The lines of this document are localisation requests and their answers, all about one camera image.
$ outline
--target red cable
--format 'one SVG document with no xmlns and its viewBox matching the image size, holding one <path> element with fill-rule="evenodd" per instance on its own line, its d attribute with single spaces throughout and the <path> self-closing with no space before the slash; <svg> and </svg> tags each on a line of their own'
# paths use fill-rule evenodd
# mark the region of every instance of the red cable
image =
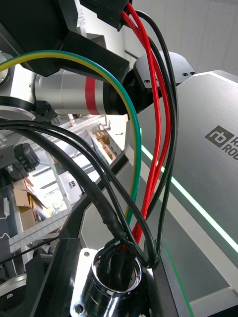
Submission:
<svg viewBox="0 0 238 317">
<path fill-rule="evenodd" d="M 145 196 L 144 196 L 142 210 L 141 210 L 141 214 L 145 218 L 147 214 L 147 209 L 150 203 L 150 193 L 152 190 L 153 179 L 154 179 L 155 171 L 156 171 L 156 163 L 157 163 L 157 160 L 159 157 L 159 151 L 160 151 L 160 142 L 161 142 L 160 104 L 159 104 L 159 95 L 158 95 L 158 89 L 157 89 L 157 83 L 156 83 L 156 77 L 155 77 L 153 55 L 151 52 L 148 36 L 146 34 L 146 31 L 142 22 L 140 21 L 138 15 L 136 14 L 135 10 L 133 9 L 130 3 L 127 4 L 127 9 L 129 13 L 132 15 L 133 19 L 135 20 L 145 45 L 148 64 L 149 64 L 149 70 L 150 70 L 153 100 L 154 100 L 154 106 L 155 106 L 155 122 L 156 122 L 156 132 L 157 132 L 155 136 L 155 148 L 154 148 L 153 160 L 150 167 L 150 172 L 149 172 L 146 189 L 145 189 Z M 137 242 L 139 242 L 140 240 L 140 237 L 139 237 L 140 231 L 141 229 L 139 228 L 138 231 L 135 233 L 135 239 Z"/>
<path fill-rule="evenodd" d="M 122 13 L 122 17 L 125 20 L 125 22 L 129 25 L 129 27 L 134 31 L 134 33 L 136 34 L 138 39 L 141 41 L 142 45 L 145 46 L 145 43 L 143 41 L 143 37 L 142 37 L 142 34 L 141 34 L 140 30 L 135 26 L 135 24 L 132 22 L 132 20 L 128 17 L 128 15 L 125 12 Z M 157 75 L 159 83 L 160 83 L 162 97 L 163 97 L 163 100 L 164 100 L 165 115 L 166 115 L 166 134 L 165 134 L 165 140 L 164 140 L 163 149 L 162 149 L 162 152 L 161 152 L 161 157 L 160 157 L 158 166 L 155 169 L 155 176 L 154 176 L 153 179 L 152 178 L 150 180 L 148 179 L 148 182 L 149 181 L 152 182 L 152 184 L 150 186 L 150 193 L 148 193 L 148 190 L 145 193 L 145 198 L 147 196 L 146 203 L 148 205 L 149 205 L 149 203 L 151 201 L 151 198 L 152 198 L 152 195 L 153 195 L 157 180 L 159 178 L 161 167 L 162 167 L 162 165 L 164 163 L 164 160 L 165 160 L 165 156 L 166 156 L 166 153 L 167 153 L 167 150 L 168 150 L 168 147 L 169 147 L 170 134 L 171 134 L 171 117 L 170 117 L 170 106 L 169 106 L 168 95 L 167 95 L 167 91 L 166 91 L 166 88 L 165 88 L 164 80 L 163 80 L 163 77 L 161 75 L 161 71 L 160 71 L 160 68 L 158 66 L 158 63 L 157 63 L 157 61 L 156 61 L 156 59 L 155 59 L 155 57 L 153 55 L 152 55 L 152 57 L 153 57 L 153 64 L 154 64 L 154 67 L 155 67 L 156 75 Z M 146 208 L 145 208 L 145 206 L 144 206 L 144 208 L 142 207 L 142 215 L 144 216 L 144 218 L 146 217 L 146 214 L 147 214 L 148 205 L 146 206 Z M 142 230 L 141 230 L 140 226 L 138 225 L 138 223 L 136 224 L 136 226 L 133 229 L 133 235 L 135 236 L 136 241 L 139 242 L 140 238 L 141 238 L 141 235 L 142 235 Z"/>
</svg>

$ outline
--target bolt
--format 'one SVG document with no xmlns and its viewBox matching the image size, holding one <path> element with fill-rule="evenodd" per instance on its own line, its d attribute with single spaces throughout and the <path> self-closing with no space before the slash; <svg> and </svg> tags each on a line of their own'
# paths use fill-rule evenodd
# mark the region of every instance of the bolt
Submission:
<svg viewBox="0 0 238 317">
<path fill-rule="evenodd" d="M 74 310 L 75 310 L 75 312 L 76 312 L 77 314 L 80 314 L 80 313 L 83 312 L 83 307 L 82 307 L 82 305 L 76 305 L 75 308 L 74 308 Z"/>
</svg>

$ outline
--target green led strip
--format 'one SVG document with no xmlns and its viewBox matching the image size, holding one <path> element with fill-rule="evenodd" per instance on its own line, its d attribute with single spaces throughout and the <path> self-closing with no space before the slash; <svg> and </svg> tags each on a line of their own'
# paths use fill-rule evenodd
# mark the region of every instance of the green led strip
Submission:
<svg viewBox="0 0 238 317">
<path fill-rule="evenodd" d="M 142 145 L 142 152 L 150 159 L 153 155 Z M 238 244 L 222 229 L 222 227 L 210 216 L 209 213 L 177 182 L 173 177 L 171 182 L 187 198 L 187 200 L 197 209 L 197 211 L 213 226 L 213 228 L 226 240 L 227 243 L 238 253 Z"/>
</svg>

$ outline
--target cable connector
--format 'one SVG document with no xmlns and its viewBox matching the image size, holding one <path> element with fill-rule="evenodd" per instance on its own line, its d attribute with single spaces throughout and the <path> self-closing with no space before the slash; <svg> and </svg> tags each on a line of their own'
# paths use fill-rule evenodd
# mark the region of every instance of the cable connector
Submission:
<svg viewBox="0 0 238 317">
<path fill-rule="evenodd" d="M 132 0 L 80 0 L 80 4 L 95 12 L 98 18 L 115 27 L 118 31 L 123 26 L 121 13 Z"/>
</svg>

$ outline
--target cable bundle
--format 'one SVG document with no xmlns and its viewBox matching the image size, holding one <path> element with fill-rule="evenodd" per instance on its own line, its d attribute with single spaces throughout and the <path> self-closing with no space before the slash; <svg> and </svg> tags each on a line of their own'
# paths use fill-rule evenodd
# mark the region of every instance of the cable bundle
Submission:
<svg viewBox="0 0 238 317">
<path fill-rule="evenodd" d="M 141 210 L 141 213 L 144 218 L 148 219 L 156 202 L 158 201 L 161 195 L 163 187 L 164 186 L 166 187 L 163 202 L 162 202 L 161 213 L 160 213 L 159 226 L 158 226 L 157 259 L 156 259 L 156 262 L 157 262 L 160 258 L 162 229 L 163 229 L 167 201 L 168 201 L 169 192 L 170 192 L 173 162 L 175 157 L 175 149 L 176 149 L 177 135 L 178 135 L 177 90 L 176 90 L 176 82 L 175 82 L 175 77 L 174 77 L 174 72 L 173 72 L 169 52 L 166 47 L 163 36 L 161 32 L 159 31 L 157 25 L 145 13 L 140 11 L 135 11 L 130 3 L 127 4 L 127 10 L 133 17 L 136 25 L 130 19 L 130 17 L 126 14 L 126 12 L 122 13 L 122 18 L 124 19 L 125 23 L 133 30 L 133 32 L 135 33 L 135 35 L 137 36 L 137 38 L 139 39 L 139 41 L 141 42 L 141 44 L 146 50 L 150 76 L 151 76 L 151 83 L 152 83 L 153 100 L 154 100 L 154 106 L 155 106 L 155 119 L 156 119 L 155 148 L 154 148 L 153 160 L 151 163 L 151 168 L 150 168 L 150 172 L 148 176 L 148 181 L 146 184 L 145 196 L 144 196 L 142 210 Z M 150 26 L 153 28 L 153 30 L 155 31 L 165 56 L 169 76 L 166 72 L 164 62 L 161 58 L 161 55 L 156 45 L 147 36 L 145 28 L 142 22 L 140 21 L 139 17 L 142 17 L 145 21 L 147 21 L 150 24 Z M 160 151 L 160 144 L 161 144 L 161 122 L 160 122 L 160 106 L 159 106 L 158 90 L 157 90 L 155 74 L 159 81 L 162 98 L 164 102 L 164 107 L 165 107 L 165 116 L 166 116 L 166 133 L 165 133 L 165 140 L 164 140 L 164 145 L 161 151 L 160 158 L 159 158 L 159 151 Z M 168 158 L 167 158 L 167 162 L 165 166 L 165 172 L 162 176 L 159 187 L 152 199 L 157 181 L 159 179 L 161 168 L 166 158 L 168 148 L 169 148 L 169 152 L 168 152 Z M 127 214 L 127 220 L 129 222 L 131 220 L 130 213 Z M 139 243 L 141 239 L 141 235 L 142 235 L 142 230 L 140 228 L 139 223 L 135 225 L 133 229 L 133 235 L 135 236 L 136 242 Z"/>
<path fill-rule="evenodd" d="M 142 156 L 140 127 L 133 104 L 127 92 L 125 91 L 123 86 L 118 82 L 118 80 L 115 77 L 113 77 L 113 75 L 111 75 L 107 70 L 102 68 L 100 65 L 97 65 L 96 63 L 88 60 L 87 58 L 78 56 L 73 53 L 62 51 L 40 51 L 27 53 L 12 58 L 0 64 L 1 72 L 18 63 L 23 63 L 37 58 L 54 57 L 69 59 L 77 63 L 83 64 L 96 71 L 98 74 L 104 77 L 110 84 L 113 85 L 113 87 L 116 89 L 116 91 L 122 98 L 127 108 L 134 134 L 135 155 L 130 195 L 119 183 L 119 181 L 117 180 L 113 172 L 110 170 L 110 168 L 108 168 L 107 165 L 101 160 L 101 158 L 98 157 L 96 152 L 82 138 L 73 134 L 72 132 L 69 132 L 60 127 L 53 126 L 48 123 L 40 123 L 34 121 L 2 121 L 0 122 L 0 130 L 7 129 L 17 132 L 36 142 L 43 149 L 45 149 L 51 155 L 53 155 L 58 161 L 60 161 L 62 165 L 74 176 L 74 178 L 83 187 L 85 193 L 88 195 L 92 203 L 97 208 L 98 212 L 100 213 L 100 216 L 103 219 L 104 224 L 108 227 L 110 232 L 115 237 L 113 243 L 107 244 L 105 246 L 105 251 L 102 254 L 102 263 L 103 265 L 105 265 L 105 263 L 109 265 L 109 263 L 114 262 L 115 265 L 117 265 L 118 261 L 112 261 L 109 255 L 113 254 L 114 256 L 118 257 L 119 252 L 127 252 L 127 255 L 124 257 L 124 262 L 123 264 L 121 264 L 121 269 L 125 272 L 127 271 L 126 280 L 128 280 L 128 263 L 126 262 L 128 261 L 128 259 L 132 259 L 132 261 L 134 261 L 133 259 L 135 259 L 136 256 L 144 267 L 149 268 L 153 267 L 160 258 L 163 222 L 170 191 L 170 183 L 172 177 L 172 169 L 178 134 L 178 103 L 176 84 L 170 61 L 170 56 L 165 45 L 164 39 L 159 29 L 157 28 L 155 23 L 150 19 L 150 17 L 148 17 L 143 12 L 136 12 L 130 3 L 128 3 L 127 9 L 128 12 L 132 15 L 136 24 L 134 24 L 134 22 L 129 18 L 129 16 L 125 12 L 122 13 L 122 18 L 125 20 L 127 25 L 134 31 L 134 33 L 137 35 L 138 39 L 146 49 L 151 75 L 152 92 L 156 115 L 157 134 L 155 140 L 155 148 L 141 212 L 135 204 L 139 186 Z M 153 41 L 148 38 L 146 31 L 143 27 L 143 24 L 139 19 L 139 16 L 145 19 L 148 23 L 150 23 L 150 25 L 156 32 L 156 35 L 160 41 L 165 56 L 169 75 L 167 74 L 165 65 L 163 63 L 163 60 L 160 56 L 157 47 L 155 46 Z M 161 146 L 161 119 L 156 76 L 160 84 L 166 114 L 166 135 L 160 157 L 159 153 Z M 87 157 L 87 159 L 94 166 L 95 170 L 98 172 L 105 188 L 107 189 L 110 195 L 110 198 L 113 202 L 113 206 L 109 203 L 109 201 L 100 191 L 98 186 L 95 183 L 93 183 L 91 179 L 84 173 L 84 171 L 78 165 L 76 165 L 76 163 L 68 155 L 66 155 L 59 147 L 57 147 L 54 143 L 50 142 L 48 139 L 42 136 L 41 133 L 49 134 L 51 136 L 59 138 L 60 140 L 75 147 L 78 151 L 80 151 L 83 155 Z M 153 197 L 155 186 L 159 179 L 161 167 L 165 162 L 167 152 L 168 156 L 165 166 L 165 172 L 163 173 L 158 189 Z M 120 207 L 120 204 L 115 196 L 115 193 L 112 190 L 110 182 L 114 184 L 116 189 L 119 191 L 120 195 L 127 203 L 128 207 L 125 215 Z M 163 197 L 162 209 L 160 213 L 158 239 L 156 244 L 146 223 L 146 219 L 152 212 L 164 186 L 165 194 Z M 137 224 L 133 230 L 131 230 L 129 226 L 132 215 L 134 215 L 137 220 Z M 142 233 L 145 236 L 148 256 L 144 254 L 143 250 L 138 245 Z M 118 276 L 121 276 L 121 272 L 116 270 L 115 267 L 112 268 L 112 271 L 116 271 Z M 106 275 L 103 273 L 102 270 L 101 272 L 102 278 L 107 279 Z"/>
</svg>

